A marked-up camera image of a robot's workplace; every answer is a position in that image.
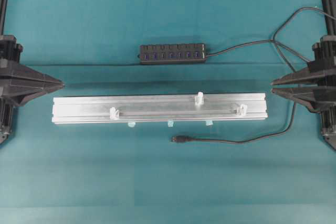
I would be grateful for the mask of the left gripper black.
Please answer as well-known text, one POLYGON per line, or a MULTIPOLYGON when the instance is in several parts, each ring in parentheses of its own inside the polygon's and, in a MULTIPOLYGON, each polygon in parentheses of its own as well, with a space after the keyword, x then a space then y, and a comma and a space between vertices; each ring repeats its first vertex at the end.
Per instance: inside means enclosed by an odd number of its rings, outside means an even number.
POLYGON ((37 81, 55 86, 38 89, 1 87, 1 135, 10 135, 12 132, 13 106, 24 106, 29 101, 58 91, 64 86, 62 81, 18 63, 22 51, 23 47, 16 43, 13 35, 1 35, 1 59, 12 60, 1 61, 1 78, 37 81))

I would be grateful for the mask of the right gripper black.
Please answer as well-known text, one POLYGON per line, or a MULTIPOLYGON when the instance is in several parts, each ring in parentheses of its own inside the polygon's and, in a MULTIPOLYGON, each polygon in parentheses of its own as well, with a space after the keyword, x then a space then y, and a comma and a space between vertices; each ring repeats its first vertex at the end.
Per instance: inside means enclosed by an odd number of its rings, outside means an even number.
POLYGON ((273 88, 271 91, 305 106, 308 111, 321 111, 322 136, 324 140, 335 140, 335 36, 321 37, 312 50, 315 61, 274 80, 271 85, 317 83, 328 87, 273 88))

